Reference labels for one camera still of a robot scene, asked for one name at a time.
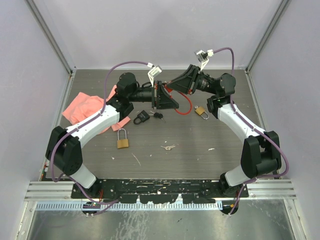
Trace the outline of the red cable seal lock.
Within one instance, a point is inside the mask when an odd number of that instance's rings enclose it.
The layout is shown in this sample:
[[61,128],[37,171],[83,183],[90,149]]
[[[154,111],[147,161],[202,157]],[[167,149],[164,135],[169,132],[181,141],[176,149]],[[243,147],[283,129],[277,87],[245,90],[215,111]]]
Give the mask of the red cable seal lock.
[[179,108],[175,109],[175,112],[177,114],[179,114],[180,116],[187,116],[191,113],[191,111],[193,110],[193,103],[185,93],[169,88],[166,83],[164,84],[164,89],[168,92],[171,98],[173,98],[173,92],[181,97],[182,105]]

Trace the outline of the black-headed key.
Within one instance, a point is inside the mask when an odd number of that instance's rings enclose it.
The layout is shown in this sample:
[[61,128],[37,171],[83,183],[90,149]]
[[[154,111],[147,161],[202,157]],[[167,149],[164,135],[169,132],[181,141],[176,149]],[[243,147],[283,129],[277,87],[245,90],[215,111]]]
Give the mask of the black-headed key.
[[162,120],[164,123],[166,122],[166,121],[164,120],[164,116],[163,116],[162,113],[155,112],[155,113],[153,114],[153,116],[154,116],[155,118],[157,118],[157,119]]

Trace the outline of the black padlock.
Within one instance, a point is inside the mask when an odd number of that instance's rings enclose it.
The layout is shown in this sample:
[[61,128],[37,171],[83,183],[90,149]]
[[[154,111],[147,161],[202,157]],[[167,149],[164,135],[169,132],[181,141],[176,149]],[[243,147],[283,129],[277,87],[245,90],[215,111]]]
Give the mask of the black padlock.
[[133,120],[133,123],[135,125],[139,125],[141,123],[146,122],[149,119],[150,119],[150,115],[145,110],[142,110],[137,114],[136,118]]

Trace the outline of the large brass padlock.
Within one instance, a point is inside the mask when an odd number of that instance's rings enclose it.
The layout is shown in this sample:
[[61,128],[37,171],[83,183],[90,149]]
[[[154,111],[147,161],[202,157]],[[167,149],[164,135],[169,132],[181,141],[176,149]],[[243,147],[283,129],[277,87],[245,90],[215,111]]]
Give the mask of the large brass padlock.
[[[124,138],[121,139],[121,132],[124,132]],[[117,131],[117,149],[125,149],[129,147],[129,140],[127,138],[127,131],[124,128],[120,128]]]

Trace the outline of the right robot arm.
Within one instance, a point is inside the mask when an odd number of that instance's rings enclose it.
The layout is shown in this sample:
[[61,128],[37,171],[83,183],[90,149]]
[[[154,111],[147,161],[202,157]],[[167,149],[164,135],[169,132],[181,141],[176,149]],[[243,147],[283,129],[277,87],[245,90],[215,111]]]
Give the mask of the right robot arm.
[[233,75],[224,73],[213,78],[195,65],[166,83],[168,89],[183,94],[191,95],[197,90],[210,93],[208,111],[243,143],[240,164],[220,176],[219,191],[225,197],[231,197],[240,184],[271,174],[282,166],[278,134],[258,127],[238,109],[232,99],[235,86]]

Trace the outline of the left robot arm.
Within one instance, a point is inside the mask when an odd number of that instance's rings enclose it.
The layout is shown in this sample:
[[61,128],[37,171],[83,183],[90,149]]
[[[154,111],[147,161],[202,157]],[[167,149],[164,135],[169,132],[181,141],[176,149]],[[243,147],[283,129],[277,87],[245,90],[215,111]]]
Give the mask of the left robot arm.
[[62,173],[82,186],[88,198],[100,193],[97,177],[83,163],[82,148],[104,129],[119,123],[134,109],[134,102],[150,102],[158,110],[177,109],[179,104],[158,81],[156,86],[140,86],[133,73],[126,72],[119,77],[115,94],[92,116],[68,128],[55,127],[50,135],[45,157],[50,166],[56,166]]

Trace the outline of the silver brass lock keys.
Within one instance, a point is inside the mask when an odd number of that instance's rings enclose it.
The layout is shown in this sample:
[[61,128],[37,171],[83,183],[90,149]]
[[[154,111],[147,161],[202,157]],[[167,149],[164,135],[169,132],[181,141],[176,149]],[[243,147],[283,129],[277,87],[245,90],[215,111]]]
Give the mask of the silver brass lock keys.
[[164,148],[166,151],[170,151],[170,150],[172,150],[172,149],[175,148],[175,147],[176,147],[175,145],[161,146],[161,148]]

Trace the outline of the small brass padlock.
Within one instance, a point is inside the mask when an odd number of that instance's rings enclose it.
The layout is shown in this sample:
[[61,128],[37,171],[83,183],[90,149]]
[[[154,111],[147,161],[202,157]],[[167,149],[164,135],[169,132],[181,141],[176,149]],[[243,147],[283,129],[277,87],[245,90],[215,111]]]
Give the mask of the small brass padlock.
[[199,115],[202,119],[204,120],[208,120],[209,119],[209,115],[208,113],[206,112],[205,108],[202,107],[202,106],[195,106],[194,107],[194,111],[197,115]]

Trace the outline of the pink cloth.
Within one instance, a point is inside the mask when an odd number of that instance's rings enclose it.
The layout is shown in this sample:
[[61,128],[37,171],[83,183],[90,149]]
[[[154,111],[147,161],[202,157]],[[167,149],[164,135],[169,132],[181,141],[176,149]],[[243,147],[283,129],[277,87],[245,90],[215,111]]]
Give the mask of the pink cloth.
[[[109,100],[116,93],[116,85],[113,86],[107,100]],[[80,92],[68,105],[68,107],[62,112],[62,115],[72,124],[78,124],[86,118],[94,115],[98,110],[103,107],[104,99],[99,96],[90,96],[86,93]],[[124,125],[130,122],[130,118],[127,116],[120,122],[111,126],[115,132]]]

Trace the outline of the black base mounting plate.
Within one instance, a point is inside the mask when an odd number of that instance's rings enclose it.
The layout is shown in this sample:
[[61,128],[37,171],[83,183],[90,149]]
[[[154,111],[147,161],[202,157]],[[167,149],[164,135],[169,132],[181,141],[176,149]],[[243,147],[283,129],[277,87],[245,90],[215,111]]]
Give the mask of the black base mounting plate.
[[74,184],[72,199],[92,199],[111,202],[118,200],[122,204],[164,204],[174,203],[179,197],[184,204],[215,203],[216,199],[234,199],[238,195],[249,196],[247,186],[239,184],[227,186],[223,181],[211,179],[98,179],[89,189]]

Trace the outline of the aluminium frame rail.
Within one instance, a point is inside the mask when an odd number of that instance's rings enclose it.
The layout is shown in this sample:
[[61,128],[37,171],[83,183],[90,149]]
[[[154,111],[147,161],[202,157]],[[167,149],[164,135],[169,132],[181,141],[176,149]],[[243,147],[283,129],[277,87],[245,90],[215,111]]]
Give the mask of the aluminium frame rail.
[[[91,198],[94,200],[122,200],[123,202],[178,200],[223,200],[237,197],[254,200],[280,200],[297,198],[288,179],[260,179],[244,187],[233,187],[222,193],[217,180],[204,179],[101,179]],[[25,201],[85,200],[86,196],[72,181],[32,181]]]

